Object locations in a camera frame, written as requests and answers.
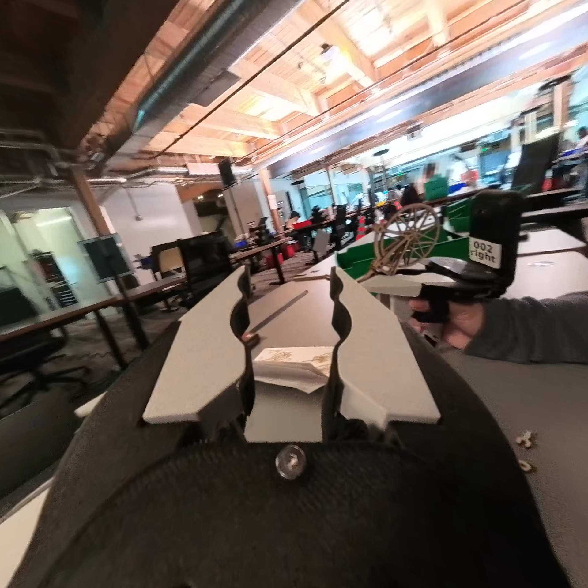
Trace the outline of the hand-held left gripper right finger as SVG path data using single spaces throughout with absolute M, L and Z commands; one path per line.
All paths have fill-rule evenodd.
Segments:
M 436 424 L 441 414 L 396 315 L 344 270 L 330 272 L 334 346 L 322 435 L 341 419 L 384 432 L 393 422 Z

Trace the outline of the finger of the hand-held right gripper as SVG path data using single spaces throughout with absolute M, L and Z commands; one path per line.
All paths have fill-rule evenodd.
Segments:
M 360 280 L 365 290 L 379 295 L 417 298 L 422 289 L 423 274 L 417 275 L 384 275 L 374 274 Z

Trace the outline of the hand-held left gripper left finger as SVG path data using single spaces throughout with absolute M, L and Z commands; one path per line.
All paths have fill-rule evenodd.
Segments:
M 241 266 L 180 320 L 143 411 L 148 424 L 197 423 L 207 437 L 245 427 L 254 399 L 249 330 L 249 271 Z

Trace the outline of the wooden wheel assembly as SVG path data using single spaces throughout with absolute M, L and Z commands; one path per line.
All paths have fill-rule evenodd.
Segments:
M 392 276 L 429 257 L 439 239 L 442 226 L 433 207 L 409 204 L 384 224 L 373 228 L 374 259 L 369 270 L 356 279 L 364 282 L 376 275 Z

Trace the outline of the person's right hand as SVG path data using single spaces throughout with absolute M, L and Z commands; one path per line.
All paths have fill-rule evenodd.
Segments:
M 451 348 L 465 350 L 481 331 L 485 316 L 484 303 L 449 302 L 448 319 L 442 325 L 420 322 L 414 316 L 409 324 L 417 333 L 432 336 L 435 342 L 442 341 Z

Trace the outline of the green plastic crate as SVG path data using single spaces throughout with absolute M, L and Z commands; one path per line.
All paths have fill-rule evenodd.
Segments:
M 371 232 L 357 241 L 354 246 L 341 250 L 336 255 L 336 265 L 343 269 L 351 278 L 357 279 L 369 270 L 375 255 L 373 250 L 374 234 L 373 228 L 378 224 L 384 224 L 387 220 L 374 224 Z M 400 269 L 396 274 L 417 275 L 426 270 L 427 262 L 433 258 L 451 258 L 467 261 L 469 255 L 469 236 L 461 236 L 445 230 L 442 226 L 439 239 L 432 253 L 428 258 L 414 264 L 410 268 Z

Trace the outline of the folded instruction paper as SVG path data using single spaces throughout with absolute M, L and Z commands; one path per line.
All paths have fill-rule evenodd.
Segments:
M 303 393 L 316 392 L 327 384 L 332 346 L 265 348 L 253 360 L 254 379 Z

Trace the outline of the monitor on stand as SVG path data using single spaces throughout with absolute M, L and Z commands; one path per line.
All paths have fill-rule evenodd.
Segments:
M 135 268 L 118 233 L 78 241 L 82 254 L 100 284 L 121 283 L 125 289 L 139 286 Z

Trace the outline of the brown office desk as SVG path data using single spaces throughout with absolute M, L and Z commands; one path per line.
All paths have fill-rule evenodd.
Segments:
M 120 368 L 126 368 L 126 361 L 118 346 L 114 335 L 108 324 L 100 314 L 100 311 L 108 308 L 119 308 L 122 310 L 126 324 L 136 342 L 140 351 L 145 351 L 150 346 L 150 341 L 143 330 L 142 323 L 139 319 L 134 303 L 157 293 L 164 292 L 168 294 L 173 288 L 187 283 L 185 274 L 176 274 L 165 279 L 151 282 L 147 285 L 136 288 L 122 288 L 121 292 L 110 298 L 93 301 L 88 304 L 76 304 L 58 310 L 50 311 L 32 319 L 3 327 L 1 329 L 1 342 L 7 342 L 16 337 L 22 337 L 26 334 L 55 330 L 65 327 L 71 323 L 82 320 L 86 315 L 93 315 L 104 339 Z

